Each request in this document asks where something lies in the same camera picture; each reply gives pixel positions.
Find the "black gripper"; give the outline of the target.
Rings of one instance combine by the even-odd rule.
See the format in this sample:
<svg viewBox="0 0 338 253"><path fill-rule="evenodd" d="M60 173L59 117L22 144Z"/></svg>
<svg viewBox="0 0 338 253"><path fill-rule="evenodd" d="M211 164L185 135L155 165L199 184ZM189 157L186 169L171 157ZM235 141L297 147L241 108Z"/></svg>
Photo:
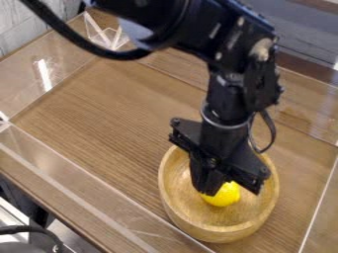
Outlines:
<svg viewBox="0 0 338 253"><path fill-rule="evenodd" d="M231 181L258 195L272 177L272 169L250 143L252 122L253 117L231 126L206 116L201 122L170 120L169 141L187 153L193 186L207 196Z"/></svg>

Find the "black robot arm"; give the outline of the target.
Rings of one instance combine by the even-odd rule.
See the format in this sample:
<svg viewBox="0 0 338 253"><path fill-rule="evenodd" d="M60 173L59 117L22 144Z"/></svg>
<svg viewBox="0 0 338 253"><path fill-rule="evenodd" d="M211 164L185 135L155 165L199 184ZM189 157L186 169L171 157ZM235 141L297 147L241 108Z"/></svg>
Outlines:
<svg viewBox="0 0 338 253"><path fill-rule="evenodd" d="M167 47L207 65L209 87L198 122L170 121L169 140L189 155L191 184L213 196L237 182L262 191L272 169L253 138L256 116L276 129L268 108L280 102L277 31L265 16L239 0L89 0L119 18L135 45Z"/></svg>

